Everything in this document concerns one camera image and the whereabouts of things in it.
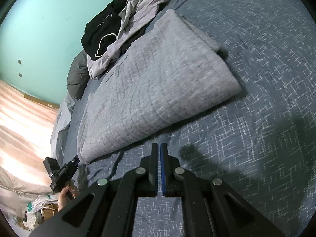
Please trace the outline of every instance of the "wooden baseboard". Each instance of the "wooden baseboard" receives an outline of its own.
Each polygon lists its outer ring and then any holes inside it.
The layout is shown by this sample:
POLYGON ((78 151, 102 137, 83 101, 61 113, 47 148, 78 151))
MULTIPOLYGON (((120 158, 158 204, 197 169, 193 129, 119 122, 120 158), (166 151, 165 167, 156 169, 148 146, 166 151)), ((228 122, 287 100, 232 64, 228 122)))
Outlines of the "wooden baseboard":
POLYGON ((34 102, 37 102, 41 105, 44 105, 44 106, 47 106, 49 108, 55 108, 55 109, 58 109, 59 110, 59 105, 57 104, 54 104, 54 103, 51 103, 51 102, 48 102, 48 101, 43 101, 43 100, 40 100, 40 99, 37 99, 31 95, 28 95, 28 94, 24 94, 24 98, 28 99, 28 100, 31 100, 31 101, 34 101, 34 102))

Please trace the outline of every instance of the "folded gray towel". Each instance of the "folded gray towel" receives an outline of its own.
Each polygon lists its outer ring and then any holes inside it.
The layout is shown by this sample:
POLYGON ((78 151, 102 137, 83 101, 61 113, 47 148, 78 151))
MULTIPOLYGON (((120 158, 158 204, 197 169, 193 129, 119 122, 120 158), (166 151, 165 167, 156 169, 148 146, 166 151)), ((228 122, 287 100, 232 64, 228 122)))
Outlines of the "folded gray towel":
POLYGON ((237 94, 240 86, 219 50, 168 10, 89 97, 78 131, 80 160, 89 163, 237 94))

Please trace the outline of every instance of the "metal bolt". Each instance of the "metal bolt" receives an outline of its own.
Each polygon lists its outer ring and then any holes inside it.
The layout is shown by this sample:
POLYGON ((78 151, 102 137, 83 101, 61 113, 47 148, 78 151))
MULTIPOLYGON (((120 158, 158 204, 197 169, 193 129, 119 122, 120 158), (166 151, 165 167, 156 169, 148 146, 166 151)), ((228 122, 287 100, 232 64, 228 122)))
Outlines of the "metal bolt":
POLYGON ((212 180, 212 183, 214 184, 214 185, 221 185, 222 183, 223 183, 223 181, 222 181, 222 179, 220 179, 220 178, 214 178, 213 180, 212 180))
POLYGON ((146 169, 144 169, 143 167, 139 167, 136 169, 136 174, 138 175, 143 175, 146 173, 146 169))
POLYGON ((175 172, 177 175, 182 175, 182 174, 185 172, 185 170, 184 170, 184 168, 182 168, 182 167, 177 167, 177 168, 174 169, 174 172, 175 172))
POLYGON ((108 183, 108 180, 107 180, 106 178, 99 178, 99 179, 97 180, 97 184, 98 184, 99 186, 105 186, 105 185, 107 185, 107 183, 108 183))

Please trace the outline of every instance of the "blue bedsheet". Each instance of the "blue bedsheet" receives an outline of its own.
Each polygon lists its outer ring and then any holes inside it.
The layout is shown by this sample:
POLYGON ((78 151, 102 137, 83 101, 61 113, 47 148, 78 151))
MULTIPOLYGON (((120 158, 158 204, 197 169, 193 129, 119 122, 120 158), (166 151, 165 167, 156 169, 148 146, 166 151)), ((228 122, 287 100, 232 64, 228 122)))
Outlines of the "blue bedsheet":
MULTIPOLYGON (((227 48, 227 64, 243 91, 215 109, 81 166, 79 187, 100 177, 122 177, 150 154, 153 141, 166 142, 181 166, 199 177, 223 178, 287 236, 298 236, 316 209, 312 17, 300 0, 171 0, 156 19, 169 8, 227 48)), ((90 81, 75 105, 64 162, 75 155, 87 96, 100 81, 90 81)), ((140 199, 133 236, 184 236, 181 211, 178 198, 140 199)))

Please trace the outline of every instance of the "person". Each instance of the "person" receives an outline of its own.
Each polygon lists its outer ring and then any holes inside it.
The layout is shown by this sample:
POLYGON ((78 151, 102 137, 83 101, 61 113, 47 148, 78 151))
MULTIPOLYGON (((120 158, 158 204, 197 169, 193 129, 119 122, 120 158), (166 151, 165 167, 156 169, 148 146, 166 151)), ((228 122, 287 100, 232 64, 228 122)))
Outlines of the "person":
POLYGON ((79 195, 78 188, 71 181, 61 190, 58 195, 58 211, 62 210, 67 204, 67 192, 71 192, 72 196, 76 198, 79 195))

